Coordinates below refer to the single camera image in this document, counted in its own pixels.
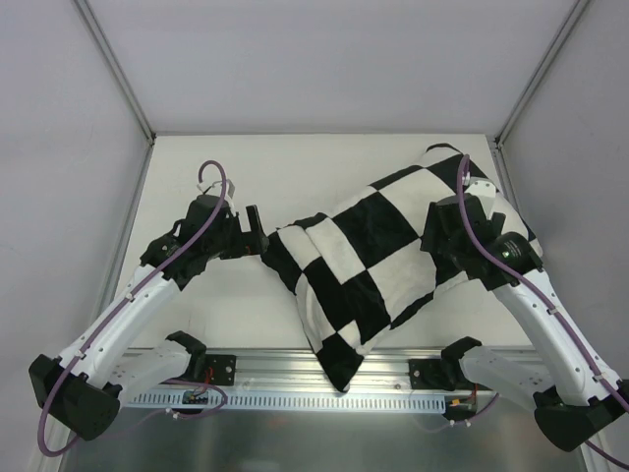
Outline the black white checkered pillowcase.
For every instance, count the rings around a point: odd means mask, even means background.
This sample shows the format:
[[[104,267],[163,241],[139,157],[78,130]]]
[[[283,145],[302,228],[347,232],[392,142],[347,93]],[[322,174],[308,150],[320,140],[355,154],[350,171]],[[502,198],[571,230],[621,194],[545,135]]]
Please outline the black white checkered pillowcase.
[[[434,144],[329,212],[272,232],[262,262],[295,296],[305,336],[345,392],[370,351],[435,298],[468,282],[422,251],[429,205],[456,194],[463,151]]]

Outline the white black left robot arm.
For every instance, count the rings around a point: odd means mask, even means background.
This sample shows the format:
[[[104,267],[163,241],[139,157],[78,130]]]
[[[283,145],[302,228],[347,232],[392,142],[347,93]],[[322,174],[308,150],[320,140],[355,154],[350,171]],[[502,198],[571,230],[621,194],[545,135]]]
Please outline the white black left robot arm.
[[[149,243],[122,293],[70,346],[54,358],[39,355],[29,377],[44,418],[53,417],[77,438],[92,441],[121,407],[172,379],[193,384],[205,371],[205,345],[178,330],[125,362],[122,357],[157,312],[214,260],[258,256],[268,239],[258,209],[247,206],[249,230],[213,195],[199,195],[184,218]]]

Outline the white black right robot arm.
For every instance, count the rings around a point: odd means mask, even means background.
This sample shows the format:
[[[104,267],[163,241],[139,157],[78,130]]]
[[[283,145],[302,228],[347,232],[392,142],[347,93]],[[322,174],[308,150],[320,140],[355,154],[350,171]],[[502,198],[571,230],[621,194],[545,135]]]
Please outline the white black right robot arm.
[[[611,369],[560,303],[533,234],[502,196],[448,197],[429,205],[421,248],[441,285],[481,283],[515,318],[541,357],[537,373],[464,337],[420,378],[453,391],[488,387],[534,414],[545,437],[572,451],[628,411],[628,382]]]

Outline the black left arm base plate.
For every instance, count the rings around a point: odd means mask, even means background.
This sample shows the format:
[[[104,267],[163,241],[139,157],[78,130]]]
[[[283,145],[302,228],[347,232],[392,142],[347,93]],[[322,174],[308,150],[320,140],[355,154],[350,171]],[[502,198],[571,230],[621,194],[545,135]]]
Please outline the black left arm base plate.
[[[235,381],[237,357],[230,354],[206,353],[195,367],[196,382],[218,386],[232,386]]]

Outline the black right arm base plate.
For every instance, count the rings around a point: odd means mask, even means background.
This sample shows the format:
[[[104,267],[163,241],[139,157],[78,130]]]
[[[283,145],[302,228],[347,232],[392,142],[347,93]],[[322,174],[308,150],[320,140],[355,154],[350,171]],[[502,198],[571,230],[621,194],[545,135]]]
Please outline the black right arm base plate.
[[[440,359],[409,359],[409,381],[411,389],[448,390],[451,387]]]

